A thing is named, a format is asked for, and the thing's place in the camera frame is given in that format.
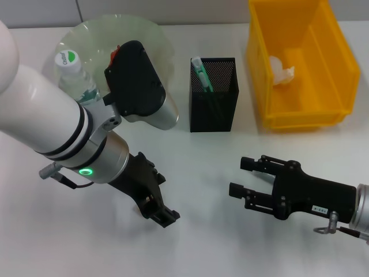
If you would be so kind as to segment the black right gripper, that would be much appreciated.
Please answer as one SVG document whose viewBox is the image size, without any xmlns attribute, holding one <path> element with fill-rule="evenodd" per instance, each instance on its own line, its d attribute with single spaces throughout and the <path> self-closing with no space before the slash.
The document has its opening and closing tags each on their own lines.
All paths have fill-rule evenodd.
<svg viewBox="0 0 369 277">
<path fill-rule="evenodd" d="M 229 184 L 229 196 L 244 199 L 245 209 L 274 215 L 286 220 L 294 212 L 328 218 L 338 213 L 338 220 L 349 223 L 356 207 L 356 188 L 306 174 L 301 164 L 262 155 L 258 160 L 242 157 L 240 168 L 275 175 L 272 195 L 256 192 L 235 183 Z"/>
</svg>

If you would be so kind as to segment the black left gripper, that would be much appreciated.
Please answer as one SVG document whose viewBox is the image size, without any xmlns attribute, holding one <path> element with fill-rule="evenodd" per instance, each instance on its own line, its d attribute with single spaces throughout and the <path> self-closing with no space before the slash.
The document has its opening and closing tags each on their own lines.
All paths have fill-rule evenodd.
<svg viewBox="0 0 369 277">
<path fill-rule="evenodd" d="M 130 196 L 141 215 L 166 228 L 175 223 L 180 214 L 164 205 L 159 185 L 165 182 L 155 165 L 142 152 L 130 155 L 128 163 L 117 178 L 109 182 L 113 188 Z"/>
</svg>

